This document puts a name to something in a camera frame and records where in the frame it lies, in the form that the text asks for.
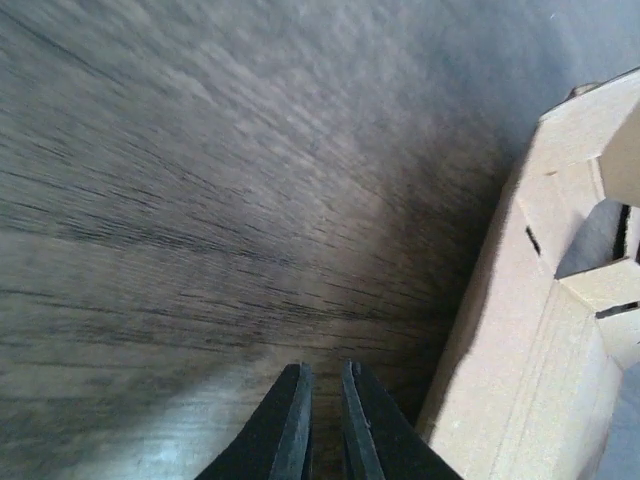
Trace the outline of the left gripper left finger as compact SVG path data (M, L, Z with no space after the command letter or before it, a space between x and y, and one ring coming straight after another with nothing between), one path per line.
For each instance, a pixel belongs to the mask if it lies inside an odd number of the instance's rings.
M288 364L229 446L199 479L309 479L313 374Z

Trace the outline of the brown cardboard box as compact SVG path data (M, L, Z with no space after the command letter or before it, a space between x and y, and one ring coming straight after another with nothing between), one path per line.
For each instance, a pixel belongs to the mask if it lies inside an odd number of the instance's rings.
M545 113L416 424L465 479L590 479L639 360L639 73Z

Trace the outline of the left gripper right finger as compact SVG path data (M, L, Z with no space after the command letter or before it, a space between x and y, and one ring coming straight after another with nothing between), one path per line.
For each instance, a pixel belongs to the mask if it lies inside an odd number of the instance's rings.
M342 369L343 471L346 479L458 479L407 421L373 371Z

